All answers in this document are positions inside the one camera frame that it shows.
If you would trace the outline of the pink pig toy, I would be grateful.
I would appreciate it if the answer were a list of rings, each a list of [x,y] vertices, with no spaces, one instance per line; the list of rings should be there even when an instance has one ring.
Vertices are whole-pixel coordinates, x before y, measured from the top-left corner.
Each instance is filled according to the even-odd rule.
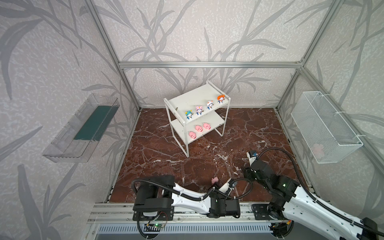
[[[203,127],[206,129],[206,130],[210,130],[211,129],[211,125],[209,123],[203,123]]]
[[[211,182],[212,184],[215,184],[219,181],[218,177],[212,178]]]
[[[196,139],[197,135],[195,132],[189,131],[189,136],[191,139]]]
[[[195,129],[196,129],[196,131],[198,131],[200,133],[203,131],[203,127],[200,125],[195,125]]]

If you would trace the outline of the teal blue cat figurine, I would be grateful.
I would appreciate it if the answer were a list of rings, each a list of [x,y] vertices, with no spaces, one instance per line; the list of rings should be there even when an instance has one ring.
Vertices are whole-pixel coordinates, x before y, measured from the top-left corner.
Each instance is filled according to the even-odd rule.
[[[185,112],[187,120],[191,120],[193,116],[193,112],[191,110]]]

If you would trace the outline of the orange blue figurine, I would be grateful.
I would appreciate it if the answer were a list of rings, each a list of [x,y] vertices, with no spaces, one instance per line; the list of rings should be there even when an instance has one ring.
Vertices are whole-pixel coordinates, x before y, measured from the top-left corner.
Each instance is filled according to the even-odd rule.
[[[217,100],[218,100],[218,103],[219,104],[222,104],[224,102],[224,100],[226,99],[226,96],[225,95],[219,95],[217,97]]]

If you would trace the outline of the white blue round figurine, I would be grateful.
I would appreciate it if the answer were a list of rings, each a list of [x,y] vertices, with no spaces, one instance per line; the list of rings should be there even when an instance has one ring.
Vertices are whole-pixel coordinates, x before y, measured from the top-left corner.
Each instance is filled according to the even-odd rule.
[[[213,108],[214,102],[213,101],[208,101],[207,102],[207,109],[211,110]]]

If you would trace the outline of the pink hat blue figurine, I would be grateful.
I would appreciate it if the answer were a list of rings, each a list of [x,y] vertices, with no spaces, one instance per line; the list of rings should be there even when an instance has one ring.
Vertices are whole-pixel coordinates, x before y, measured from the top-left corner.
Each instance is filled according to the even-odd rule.
[[[204,110],[202,106],[196,106],[196,114],[198,116],[201,116],[203,114]]]

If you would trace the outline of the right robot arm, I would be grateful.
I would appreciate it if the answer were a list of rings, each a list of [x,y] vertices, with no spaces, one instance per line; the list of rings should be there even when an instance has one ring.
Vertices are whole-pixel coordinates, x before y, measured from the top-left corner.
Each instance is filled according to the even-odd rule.
[[[353,217],[315,197],[297,181],[278,176],[261,160],[244,169],[244,176],[262,185],[272,200],[266,214],[273,219],[285,218],[299,223],[329,240],[377,240],[383,236],[377,224]]]

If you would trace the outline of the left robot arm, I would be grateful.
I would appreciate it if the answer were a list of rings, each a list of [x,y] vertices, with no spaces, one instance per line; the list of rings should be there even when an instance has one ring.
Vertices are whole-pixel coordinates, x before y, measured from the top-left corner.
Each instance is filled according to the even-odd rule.
[[[213,219],[239,218],[240,198],[230,196],[235,185],[235,181],[230,179],[222,187],[214,183],[206,193],[198,193],[175,183],[172,175],[136,179],[131,183],[136,195],[133,220],[171,221],[176,207]]]

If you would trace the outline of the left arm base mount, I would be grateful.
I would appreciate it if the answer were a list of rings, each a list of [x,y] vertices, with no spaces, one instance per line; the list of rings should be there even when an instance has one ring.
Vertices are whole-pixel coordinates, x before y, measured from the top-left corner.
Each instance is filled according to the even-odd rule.
[[[146,230],[145,225],[148,222],[169,222],[173,220],[174,217],[174,210],[175,207],[170,207],[167,209],[161,209],[161,210],[154,210],[151,212],[140,212],[140,211],[134,211],[134,216],[133,216],[133,221],[136,222],[137,224],[137,229],[140,233],[140,235],[145,239],[145,240],[154,240],[162,230],[160,231],[148,231]]]

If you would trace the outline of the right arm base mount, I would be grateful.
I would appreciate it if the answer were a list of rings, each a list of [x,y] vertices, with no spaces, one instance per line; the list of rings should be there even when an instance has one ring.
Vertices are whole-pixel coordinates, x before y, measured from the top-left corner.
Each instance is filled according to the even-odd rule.
[[[269,226],[271,235],[277,240],[284,240],[293,230],[294,221],[288,220],[282,213],[276,212],[271,204],[252,204],[251,209],[256,220],[280,221],[273,222]]]

